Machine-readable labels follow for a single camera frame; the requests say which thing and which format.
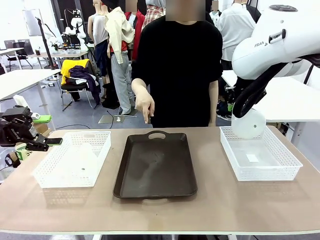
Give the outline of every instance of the yellow jacket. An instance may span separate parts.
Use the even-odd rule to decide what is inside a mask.
[[[70,78],[70,72],[69,70],[72,69],[75,66],[82,66],[86,67],[89,59],[85,60],[64,60],[61,68],[61,74],[62,74],[62,82],[61,85],[66,84],[66,78]]]

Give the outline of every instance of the white label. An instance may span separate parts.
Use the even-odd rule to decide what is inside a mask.
[[[258,163],[259,160],[256,158],[256,155],[254,154],[247,154],[246,157],[249,159],[250,163]]]

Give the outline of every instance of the human hand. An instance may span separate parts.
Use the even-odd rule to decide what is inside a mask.
[[[107,51],[106,51],[106,54],[108,55],[108,58],[111,59],[111,55],[110,55],[110,47],[108,47]]]
[[[142,87],[136,92],[135,108],[142,112],[144,122],[149,122],[149,116],[153,117],[155,113],[155,101],[152,96],[148,93],[147,89]]]

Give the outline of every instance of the table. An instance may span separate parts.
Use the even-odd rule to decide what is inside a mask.
[[[22,69],[21,62],[19,61],[19,58],[17,55],[17,51],[22,50],[22,49],[24,49],[24,48],[23,47],[16,47],[16,48],[8,48],[6,50],[0,50],[0,56],[9,55],[11,53],[14,53],[16,60],[18,62],[19,68]],[[1,65],[4,69],[4,72],[7,73],[8,71],[7,71],[7,68],[6,68],[4,61],[2,60],[2,57],[0,57],[0,61],[1,61]]]
[[[186,133],[198,185],[196,195],[170,200],[113,196],[127,137],[150,129],[111,130],[111,148],[92,188],[40,188],[32,172],[47,153],[35,152],[0,185],[0,230],[48,235],[318,233],[320,173],[275,127],[270,129],[303,164],[294,181],[238,182],[218,127],[164,129]],[[67,132],[74,131],[59,130],[50,137]]]
[[[223,71],[222,78],[233,87],[237,75]],[[292,77],[275,77],[266,86],[266,96],[253,108],[261,112],[267,123],[297,123],[291,142],[297,146],[306,122],[320,121],[320,91]]]
[[[60,58],[62,58],[62,59],[64,59],[64,58],[82,58],[86,54],[88,54],[88,51],[81,51],[81,52],[75,53],[75,54],[69,54],[66,51],[61,51],[60,53],[57,53],[57,54],[50,53],[52,58],[58,58],[57,61],[58,61],[59,68],[62,67],[61,61],[63,61],[63,60],[60,60]],[[33,55],[29,55],[28,57],[29,58],[37,58],[38,63],[42,69],[40,58],[48,58],[48,54],[46,52],[41,52],[40,55],[33,54]]]
[[[26,69],[15,70],[9,73],[0,75],[0,100],[8,97],[12,97],[16,94],[22,93],[34,86],[37,86],[42,106],[45,113],[51,115],[48,104],[42,91],[40,81],[46,79],[52,75],[60,73],[60,69]],[[50,122],[52,130],[56,130],[53,120]]]

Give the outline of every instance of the gray pants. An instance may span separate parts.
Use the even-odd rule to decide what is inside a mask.
[[[129,114],[131,112],[131,104],[134,103],[134,94],[131,88],[131,77],[129,73],[128,51],[121,53],[123,63],[117,62],[116,55],[111,56],[111,70],[113,74],[115,91],[118,96],[121,114]]]

